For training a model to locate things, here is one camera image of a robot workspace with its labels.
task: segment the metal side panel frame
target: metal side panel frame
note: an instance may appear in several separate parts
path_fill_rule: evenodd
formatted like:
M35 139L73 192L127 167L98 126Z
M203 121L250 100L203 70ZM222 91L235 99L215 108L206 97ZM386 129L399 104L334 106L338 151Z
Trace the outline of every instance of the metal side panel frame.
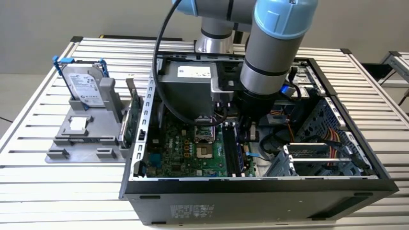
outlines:
M161 63L162 63L162 59L157 59L157 70L161 67ZM133 173L129 174L129 180L133 180L133 174L134 172L138 171L138 169L134 169L134 167L138 167L138 164L135 163L143 159L154 91L155 91L155 85L154 85L154 80L153 80L153 76L150 73L149 79L147 79L146 94L145 94L145 98L142 101L141 117L139 117L139 123L138 123L138 128L137 128L134 147L131 151L130 166L133 167L133 170L131 170Z
M312 69L315 69L315 71L318 71L316 77L319 78L319 81L322 82L322 86L324 87L324 90L327 91L327 90L332 89L323 72L319 70L319 66L314 65ZM387 171L386 171L383 165L380 164L380 161L376 158L376 155L374 154L374 151L370 148L370 145L368 145L368 143L367 143L367 141L366 141L366 139L364 139L355 123L354 123L354 121L351 120L351 118L347 114L347 110L346 110L344 106L342 105L340 100L338 99L336 95L328 95L328 98L330 98L330 100L334 104L334 107L338 111L338 114L340 115L340 118L343 119L343 123L346 125L346 128L347 128L348 132L351 133L351 135L352 135L352 137L354 137L354 139L358 143L358 146L360 147L360 149L362 149L362 151L366 155L366 158L367 158L367 160L371 164L374 171L376 172L379 179L390 180L390 176L387 174Z
M310 58L296 58L295 61L308 61ZM314 67L315 75L322 83L324 89L331 87L324 75L322 72L316 71L318 66ZM336 96L331 95L330 99L332 101L332 106L336 108L340 117L343 118L343 122L347 128L350 128L351 134L362 147L363 152L367 154L367 158L372 164L374 169L378 172L379 180L367 180L367 179L340 179L340 180L328 180L323 177L316 178L296 178L294 180L279 180L278 178L258 178L258 180L251 180L248 178L225 178L225 180L219 178L138 178L134 177L135 172L139 169L134 169L134 165L138 161L143 159L145 152L145 141L146 141L146 133L147 133L147 124L150 118L151 111L151 102L154 96L154 82L151 77L149 78L147 83L147 92L143 101L143 108L141 112L139 126L138 126L138 135L134 145L133 158L131 163L127 166L130 173L127 175L125 194L179 194L179 193L250 193L250 192L306 192L306 191L382 191L382 196L376 197L375 200L384 197L384 195L392 194L398 191L394 182L390 180L390 177L374 156L374 153L368 147L362 134L352 123L347 112L336 98ZM138 137L142 133L143 139L138 140Z
M70 54L73 53L73 51L75 50L75 47L78 46L78 42L70 42L65 48L65 50L62 51L58 61L62 58L67 58L70 57ZM9 126L7 130L5 131L2 138L0 139L0 153L2 152L7 141L10 140L14 132L17 131L17 128L19 127L21 122L23 121L26 115L29 114L31 108L34 107L34 104L47 86L47 84L50 83L53 78L57 78L57 70L54 67L51 67L50 71L47 72L47 75L45 76L43 80L41 81L38 88L35 89L35 91L31 94L31 97L29 98L29 100L26 101L11 125Z

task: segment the black cable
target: black cable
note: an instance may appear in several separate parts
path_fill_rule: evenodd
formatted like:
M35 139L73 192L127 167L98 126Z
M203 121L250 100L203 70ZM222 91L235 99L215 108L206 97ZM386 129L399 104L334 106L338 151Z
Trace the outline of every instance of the black cable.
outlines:
M154 80L154 85L155 85L155 91L157 94L167 108L167 110L170 111L170 113L186 124L193 125L193 126L215 126L218 124L221 124L226 117L227 117L227 109L226 107L222 107L222 118L218 121L210 122L210 123L197 123L195 121L190 120L189 118L186 118L181 113L177 112L177 110L171 107L166 97L165 97L165 93L163 90L161 88L161 85L158 83L158 79L157 79L157 53L158 53L158 46L159 46L159 42L161 42L161 38L166 29L166 25L167 22L170 20L170 17L173 15L173 12L179 4L181 0L175 0L173 6L170 7L169 13L166 15L166 18L163 20L163 23L161 25L159 31L158 31L158 35L157 35L157 39L155 39L155 44L154 44L154 49L153 49L153 60L151 60L151 75L153 75L153 80Z
M9 119L6 119L6 118L3 118L3 117L1 117L1 116L0 116L0 119L3 120L3 121L7 121L9 123L13 123L11 120L9 120Z
M263 161L270 161L267 159L263 159L262 157L256 157L258 159L263 160Z
M274 138L274 140L279 143L279 144L282 144L282 145L284 145L286 143L288 143L290 141L288 140L283 140L282 138L279 138L275 134L276 134L276 132L278 131L280 131L280 130L283 130L283 129L286 129L286 126L280 126L280 127L276 127L276 128L274 128L274 130L272 130L272 132L271 133L268 133L268 134L266 134L264 136L263 136L263 138L259 140L259 142L258 142L258 146L259 146L259 149L263 151L263 152L266 152L266 153L270 153L270 154L276 154L276 151L272 151L272 150L267 150L266 148L264 148L264 142L270 139L270 138Z
M382 83L379 85L382 85L384 83L384 81L387 81L387 79L391 77L392 74L395 74L395 71L392 71L392 73L384 78L384 80L382 81Z
M402 99L400 99L400 101L398 102L398 104L396 104L396 105L398 105L398 106L400 106L400 105L402 105L402 103L404 102L404 100L406 100L406 96L403 96L403 97L402 97Z

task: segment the white label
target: white label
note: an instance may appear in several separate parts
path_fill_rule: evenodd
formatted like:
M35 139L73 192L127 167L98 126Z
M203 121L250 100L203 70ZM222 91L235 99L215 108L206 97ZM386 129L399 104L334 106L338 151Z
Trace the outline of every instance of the white label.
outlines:
M79 101L87 106L103 105L94 78L89 74L70 73L67 75Z
M210 218L214 205L170 205L171 218Z
M209 66L179 66L177 67L177 77L179 78L210 78Z

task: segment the slotted aluminum surface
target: slotted aluminum surface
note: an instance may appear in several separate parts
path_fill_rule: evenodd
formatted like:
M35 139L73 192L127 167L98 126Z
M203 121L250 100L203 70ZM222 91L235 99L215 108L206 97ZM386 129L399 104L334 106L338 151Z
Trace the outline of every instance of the slotted aluminum surface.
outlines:
M83 38L70 43L62 57L103 58L115 91L129 98L125 79L139 95L146 90L153 41ZM162 42L162 50L193 51L191 42ZM235 53L243 46L235 46ZM193 229L409 229L407 117L339 49L300 48L298 57L314 58L348 113L399 187L390 197L335 222L259 223L189 226ZM67 90L50 70L3 138L0 154L0 223L6 229L149 229L126 201L117 199L123 164L46 164L50 147L67 111Z

